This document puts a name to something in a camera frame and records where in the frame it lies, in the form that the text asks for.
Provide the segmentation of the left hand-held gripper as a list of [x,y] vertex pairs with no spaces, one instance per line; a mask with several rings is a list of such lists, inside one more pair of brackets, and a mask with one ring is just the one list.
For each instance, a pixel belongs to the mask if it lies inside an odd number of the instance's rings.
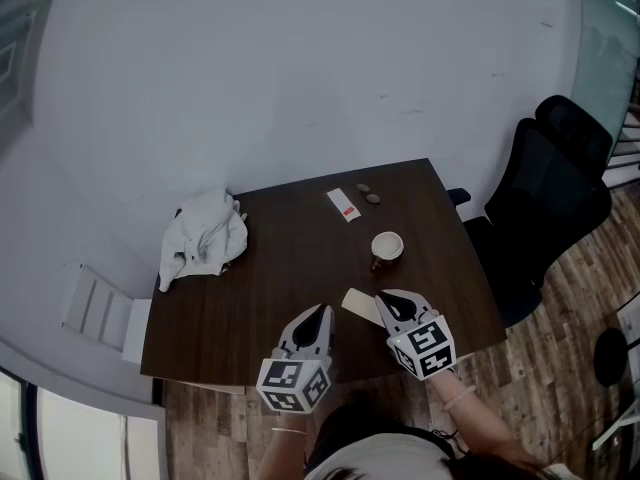
[[256,385],[271,410],[314,411],[331,387],[333,335],[334,312],[324,303],[303,311],[286,325],[279,348],[294,355],[264,359]]

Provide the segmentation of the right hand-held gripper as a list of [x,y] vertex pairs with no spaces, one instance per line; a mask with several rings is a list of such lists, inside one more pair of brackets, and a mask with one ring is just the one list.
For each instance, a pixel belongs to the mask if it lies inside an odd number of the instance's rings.
[[[374,302],[391,336],[387,345],[415,378],[424,381],[456,364],[455,343],[446,318],[434,318],[434,309],[424,296],[384,289],[375,295]],[[409,330],[416,322],[426,323]]]

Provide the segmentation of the person's left forearm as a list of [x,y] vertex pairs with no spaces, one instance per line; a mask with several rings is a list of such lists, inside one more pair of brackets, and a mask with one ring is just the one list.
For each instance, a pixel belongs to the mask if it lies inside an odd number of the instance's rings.
[[257,480],[304,480],[308,420],[306,414],[278,416]]

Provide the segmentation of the person's right forearm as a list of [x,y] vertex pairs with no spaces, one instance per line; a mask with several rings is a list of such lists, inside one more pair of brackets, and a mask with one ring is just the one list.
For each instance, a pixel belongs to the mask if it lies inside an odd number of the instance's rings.
[[449,370],[430,377],[427,382],[434,388],[472,453],[498,456],[512,464],[534,469],[545,467],[524,449],[508,425],[475,394],[473,386],[465,385]]

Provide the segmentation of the dark table with white legs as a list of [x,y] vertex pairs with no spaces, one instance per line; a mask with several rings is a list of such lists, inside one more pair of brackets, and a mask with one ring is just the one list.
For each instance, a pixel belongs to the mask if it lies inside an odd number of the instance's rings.
[[[358,184],[368,185],[368,193]],[[327,193],[360,211],[347,222]],[[369,193],[379,204],[366,200]],[[449,325],[459,355],[501,343],[499,311],[479,259],[426,159],[323,176],[244,193],[247,249],[219,276],[173,281],[152,298],[144,375],[196,384],[252,386],[284,327],[325,303],[335,315],[332,367],[340,383],[392,375],[400,365],[383,328],[346,311],[346,292],[417,292]],[[373,270],[371,242],[397,233],[404,252]]]

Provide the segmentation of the brown cup with white inside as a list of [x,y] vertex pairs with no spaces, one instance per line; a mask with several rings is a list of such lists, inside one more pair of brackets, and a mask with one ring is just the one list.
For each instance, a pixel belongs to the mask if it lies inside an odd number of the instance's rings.
[[395,262],[404,252],[404,242],[395,232],[385,231],[374,237],[371,242],[373,262],[371,268],[379,267]]

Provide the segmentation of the white packet with red label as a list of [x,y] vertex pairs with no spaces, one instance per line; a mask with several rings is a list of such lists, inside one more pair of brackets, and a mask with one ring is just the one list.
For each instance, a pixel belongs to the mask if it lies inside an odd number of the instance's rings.
[[333,189],[327,193],[327,196],[347,222],[351,222],[361,216],[360,211],[349,200],[342,189]]

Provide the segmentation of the person's grey shirt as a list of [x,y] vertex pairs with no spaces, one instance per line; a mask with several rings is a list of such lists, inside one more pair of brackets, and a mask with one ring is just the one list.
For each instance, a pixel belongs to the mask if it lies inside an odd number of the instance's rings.
[[436,444],[408,434],[377,434],[341,448],[306,474],[329,480],[346,471],[361,480],[453,480]]

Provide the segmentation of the crumpled white cloth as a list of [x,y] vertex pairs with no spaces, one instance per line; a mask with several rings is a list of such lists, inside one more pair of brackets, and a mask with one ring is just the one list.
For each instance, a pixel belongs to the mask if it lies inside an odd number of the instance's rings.
[[163,238],[159,290],[179,278],[219,276],[247,248],[246,217],[226,187],[197,195],[180,206]]

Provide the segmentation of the white box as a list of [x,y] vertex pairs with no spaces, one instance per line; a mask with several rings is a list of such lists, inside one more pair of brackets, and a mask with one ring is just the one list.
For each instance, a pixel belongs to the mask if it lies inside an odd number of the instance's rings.
[[150,299],[133,300],[122,350],[124,361],[141,364],[150,309]]

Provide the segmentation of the black office chair with headrest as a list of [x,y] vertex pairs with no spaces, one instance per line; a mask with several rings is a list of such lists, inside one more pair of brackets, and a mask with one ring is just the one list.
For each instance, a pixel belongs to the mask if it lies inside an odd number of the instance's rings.
[[562,95],[519,121],[484,215],[463,223],[504,327],[535,311],[549,267],[608,218],[611,147],[606,129]]

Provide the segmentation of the black floor fan stand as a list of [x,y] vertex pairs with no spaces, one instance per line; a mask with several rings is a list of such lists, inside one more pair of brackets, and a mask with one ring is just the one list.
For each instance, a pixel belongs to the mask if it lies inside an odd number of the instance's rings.
[[594,373],[603,387],[620,381],[628,364],[628,353],[640,345],[640,337],[628,343],[623,332],[607,328],[598,338],[593,357]]

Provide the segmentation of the window with white blinds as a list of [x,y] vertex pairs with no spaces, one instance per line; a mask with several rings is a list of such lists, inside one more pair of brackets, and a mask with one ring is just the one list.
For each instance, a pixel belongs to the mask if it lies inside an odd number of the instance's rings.
[[169,480],[164,418],[87,406],[0,368],[0,480]]

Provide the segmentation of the black metal railing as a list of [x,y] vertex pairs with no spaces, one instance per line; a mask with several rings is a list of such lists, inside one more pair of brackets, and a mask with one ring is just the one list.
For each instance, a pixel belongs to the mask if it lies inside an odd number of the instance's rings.
[[627,112],[603,174],[609,188],[640,179],[640,107]]

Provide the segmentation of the frosted glass partition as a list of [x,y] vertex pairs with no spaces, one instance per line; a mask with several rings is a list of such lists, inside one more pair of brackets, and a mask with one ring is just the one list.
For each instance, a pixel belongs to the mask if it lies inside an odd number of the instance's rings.
[[581,0],[571,99],[613,137],[626,119],[640,59],[640,0]]

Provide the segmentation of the grey panelled door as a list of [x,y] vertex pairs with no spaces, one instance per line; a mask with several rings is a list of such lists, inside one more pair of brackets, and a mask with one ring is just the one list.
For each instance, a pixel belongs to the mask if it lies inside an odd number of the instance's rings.
[[41,44],[53,0],[0,6],[0,121],[15,108],[32,118]]

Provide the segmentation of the white slatted wall panel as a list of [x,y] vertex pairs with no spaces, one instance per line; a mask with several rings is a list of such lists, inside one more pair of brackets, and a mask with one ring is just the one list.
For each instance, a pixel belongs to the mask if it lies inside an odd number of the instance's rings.
[[62,302],[61,327],[121,354],[133,299],[85,264],[76,266]]

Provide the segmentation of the white frame desk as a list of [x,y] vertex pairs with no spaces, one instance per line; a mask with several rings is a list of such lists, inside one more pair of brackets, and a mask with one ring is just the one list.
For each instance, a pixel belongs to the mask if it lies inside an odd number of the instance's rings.
[[[640,337],[640,293],[621,306],[616,312],[619,328],[628,343]],[[640,353],[640,345],[633,348],[628,353],[628,364],[631,352]],[[592,443],[591,449],[598,450],[614,434],[623,427],[640,423],[640,395],[632,404]]]

